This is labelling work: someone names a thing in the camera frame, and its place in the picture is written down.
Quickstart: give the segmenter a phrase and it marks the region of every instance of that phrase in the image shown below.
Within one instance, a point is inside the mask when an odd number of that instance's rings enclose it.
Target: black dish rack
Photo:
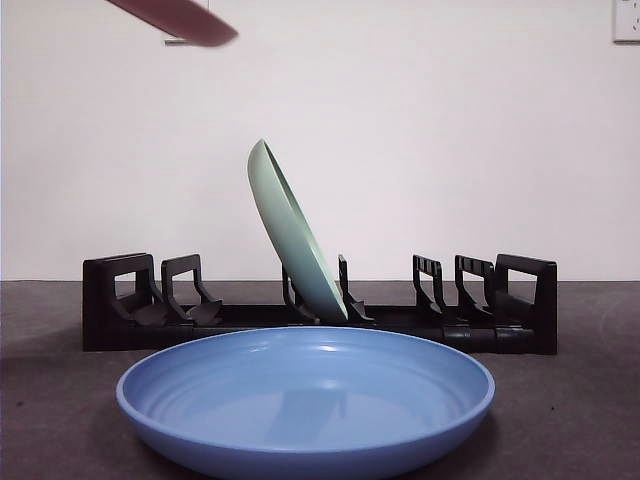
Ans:
[[[281,305],[230,305],[204,287],[199,255],[164,260],[162,291],[155,284],[153,257],[132,253],[85,260],[82,285],[83,349],[137,350],[166,348],[197,338],[255,328],[341,325],[414,335],[464,352],[557,353],[557,266],[555,262],[500,254],[492,262],[457,255],[455,285],[458,304],[443,296],[440,262],[413,256],[415,305],[365,305],[349,293],[347,262],[338,257],[340,288],[348,318],[329,323],[305,306],[282,269]],[[508,271],[536,277],[533,302],[509,293]],[[173,277],[193,272],[198,305],[176,301]],[[135,290],[116,295],[116,277],[135,272]],[[463,273],[484,282],[486,305],[466,290]],[[421,274],[432,281],[433,296],[423,289]]]

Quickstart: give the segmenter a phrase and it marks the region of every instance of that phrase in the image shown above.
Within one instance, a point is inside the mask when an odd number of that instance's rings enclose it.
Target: electrical outlet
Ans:
[[[207,10],[210,9],[209,0],[191,0],[191,1],[194,3],[197,3],[203,8],[206,8]],[[191,45],[184,38],[174,37],[173,35],[169,35],[168,33],[164,34],[164,44],[168,47],[171,47],[174,45]]]
[[[640,43],[640,0],[614,0],[613,41]]]

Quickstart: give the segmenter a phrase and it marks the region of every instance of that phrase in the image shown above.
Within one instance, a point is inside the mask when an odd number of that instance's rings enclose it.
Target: dark gray surface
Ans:
[[[279,301],[278,283],[208,286],[228,303]],[[407,282],[353,292],[413,301]],[[561,283],[558,303],[560,354],[474,355],[496,380],[491,413],[455,452],[402,479],[640,478],[640,283]],[[205,478],[137,440],[114,387],[150,352],[83,353],[80,308],[79,282],[2,283],[2,478]]]

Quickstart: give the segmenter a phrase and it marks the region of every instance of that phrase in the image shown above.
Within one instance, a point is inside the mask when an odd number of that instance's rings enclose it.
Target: blue plate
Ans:
[[[140,437],[219,478],[374,479],[465,440],[495,385],[473,358],[378,330],[286,327],[163,350],[120,378]]]

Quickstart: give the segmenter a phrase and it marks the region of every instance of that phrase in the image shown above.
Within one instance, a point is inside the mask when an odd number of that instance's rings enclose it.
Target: blurred object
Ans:
[[[203,47],[223,45],[238,32],[191,0],[108,0],[160,30]]]
[[[211,11],[211,8],[210,8],[211,4],[210,4],[209,0],[191,0],[191,1],[194,2],[194,3],[197,3],[198,5],[200,5],[202,8],[205,8],[209,12]],[[163,39],[164,39],[164,44],[167,47],[193,45],[188,40],[185,40],[184,38],[180,38],[180,37],[174,37],[173,35],[171,35],[169,33],[165,33],[163,35]]]

